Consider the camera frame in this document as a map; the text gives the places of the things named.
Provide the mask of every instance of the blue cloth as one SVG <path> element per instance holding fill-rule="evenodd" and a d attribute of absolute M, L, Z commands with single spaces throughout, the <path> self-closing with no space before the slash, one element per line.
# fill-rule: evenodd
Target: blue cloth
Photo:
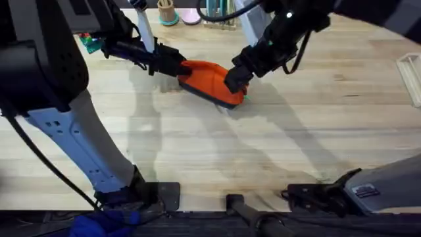
<path fill-rule="evenodd" d="M 69 237 L 126 237 L 131 235 L 135 226 L 123 224 L 123 212 L 105 211 L 105 213 L 110 218 L 104 216 L 104 213 L 76 217 L 70 228 Z M 140 214 L 133 211 L 129 223 L 137 224 L 139 222 Z"/>

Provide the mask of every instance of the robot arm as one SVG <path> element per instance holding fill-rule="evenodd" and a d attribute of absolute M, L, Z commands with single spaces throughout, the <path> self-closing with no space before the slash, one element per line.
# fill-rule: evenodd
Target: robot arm
<path fill-rule="evenodd" d="M 48 135 L 89 178 L 102 205 L 148 205 L 156 202 L 152 193 L 160 184 L 144 181 L 99 120 L 87 91 L 87 66 L 73 34 L 90 32 L 104 41 L 106 57 L 147 64 L 149 74 L 176 76 L 189 70 L 179 67 L 185 58 L 178 50 L 158 45 L 143 12 L 145 1 L 132 1 L 141 21 L 135 38 L 136 26 L 114 1 L 88 2 L 0 1 L 0 107 L 8 119 L 21 115 Z M 176 196 L 180 185 L 172 184 L 165 190 Z M 175 198 L 170 209 L 177 209 Z"/>
<path fill-rule="evenodd" d="M 235 1 L 238 8 L 250 2 Z M 274 13 L 272 21 L 269 13 Z M 421 2 L 418 0 L 262 0 L 259 6 L 240 16 L 250 45 L 232 59 L 235 67 L 225 78 L 225 85 L 235 93 L 247 85 L 254 74 L 262 77 L 279 67 L 286 74 L 293 73 L 311 32 L 330 25 L 330 13 L 363 20 L 421 43 Z M 299 51 L 296 45 L 302 38 Z M 297 58 L 290 70 L 286 63 L 294 57 Z"/>

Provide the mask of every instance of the pen holder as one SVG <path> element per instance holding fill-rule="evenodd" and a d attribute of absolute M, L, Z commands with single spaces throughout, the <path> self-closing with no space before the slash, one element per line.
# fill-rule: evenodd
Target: pen holder
<path fill-rule="evenodd" d="M 159 0 L 159 21 L 164 26 L 173 26 L 178 22 L 178 14 L 174 10 L 173 0 Z"/>

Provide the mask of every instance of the cable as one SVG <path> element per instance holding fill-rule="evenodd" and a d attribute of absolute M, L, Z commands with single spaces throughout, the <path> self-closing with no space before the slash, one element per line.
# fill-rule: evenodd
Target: cable
<path fill-rule="evenodd" d="M 197 11 L 197 14 L 203 20 L 207 20 L 209 22 L 224 22 L 224 21 L 231 20 L 233 18 L 239 17 L 242 14 L 250 11 L 252 8 L 256 7 L 261 2 L 263 2 L 263 0 L 253 0 L 253 2 L 251 2 L 247 6 L 243 7 L 242 9 L 240 9 L 240 10 L 234 12 L 234 13 L 225 15 L 225 16 L 207 16 L 207 15 L 203 14 L 202 11 L 201 11 L 201 2 L 202 2 L 202 0 L 197 0 L 196 11 Z"/>
<path fill-rule="evenodd" d="M 388 235 L 388 236 L 421 236 L 421 233 L 402 233 L 402 232 L 394 232 L 390 230 L 379 230 L 379 229 L 366 228 L 366 227 L 360 227 L 360 226 L 348 226 L 345 224 L 319 223 L 316 221 L 306 221 L 300 218 L 290 217 L 289 215 L 286 215 L 283 213 L 273 213 L 273 214 L 277 215 L 281 222 L 282 222 L 281 218 L 285 218 L 285 219 L 290 219 L 292 221 L 303 223 L 303 224 L 313 224 L 313 225 L 323 226 L 327 228 L 339 228 L 339 229 L 344 229 L 344 230 L 355 230 L 355 231 L 366 232 L 370 234 L 383 234 L 383 235 Z"/>
<path fill-rule="evenodd" d="M 77 187 L 72 181 L 70 181 L 58 168 L 56 168 L 45 156 L 44 154 L 38 149 L 38 147 L 33 143 L 31 138 L 28 136 L 28 134 L 22 129 L 18 121 L 15 119 L 14 116 L 9 115 L 6 110 L 3 111 L 3 115 L 6 117 L 8 122 L 12 125 L 13 129 L 18 133 L 18 135 L 22 138 L 22 140 L 25 142 L 25 144 L 37 155 L 39 160 L 51 171 L 53 172 L 58 178 L 60 178 L 67 186 L 72 188 L 73 191 L 75 191 L 77 194 L 79 194 L 85 201 L 87 201 L 96 212 L 101 213 L 106 217 L 107 219 L 114 221 L 116 223 L 120 223 L 126 226 L 141 226 L 147 223 L 150 223 L 151 221 L 154 221 L 161 216 L 163 216 L 166 211 L 165 208 L 162 208 L 162 213 L 156 215 L 155 217 L 151 217 L 150 219 L 147 219 L 146 221 L 143 221 L 138 224 L 131 224 L 131 223 L 125 223 L 119 220 L 116 220 L 114 218 L 109 217 L 104 211 L 102 211 L 92 199 L 90 199 L 79 187 Z"/>
<path fill-rule="evenodd" d="M 301 63 L 301 59 L 303 58 L 307 43 L 309 42 L 310 36 L 311 30 L 309 30 L 304 36 L 303 43 L 301 44 L 300 50 L 298 52 L 294 65 L 292 66 L 292 69 L 288 70 L 286 63 L 282 65 L 282 69 L 284 70 L 285 74 L 293 74 L 298 69 L 298 66 Z"/>

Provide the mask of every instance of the wooden table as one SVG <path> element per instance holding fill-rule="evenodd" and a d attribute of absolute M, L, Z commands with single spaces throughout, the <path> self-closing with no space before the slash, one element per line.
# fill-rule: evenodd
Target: wooden table
<path fill-rule="evenodd" d="M 133 10 L 126 14 L 136 22 Z M 167 28 L 148 10 L 154 34 L 188 59 L 226 68 L 246 46 L 242 31 L 179 23 Z M 148 76 L 128 61 L 85 55 L 89 91 L 118 148 L 148 181 L 182 185 L 181 210 L 223 210 L 228 193 L 259 209 L 287 210 L 276 192 L 294 182 L 331 182 L 347 170 L 373 168 L 420 153 L 421 113 L 395 60 L 421 47 L 369 24 L 332 16 L 313 34 L 299 70 L 251 81 L 235 111 Z M 40 131 L 24 129 L 81 189 L 91 184 Z M 91 209 L 0 120 L 0 209 Z"/>

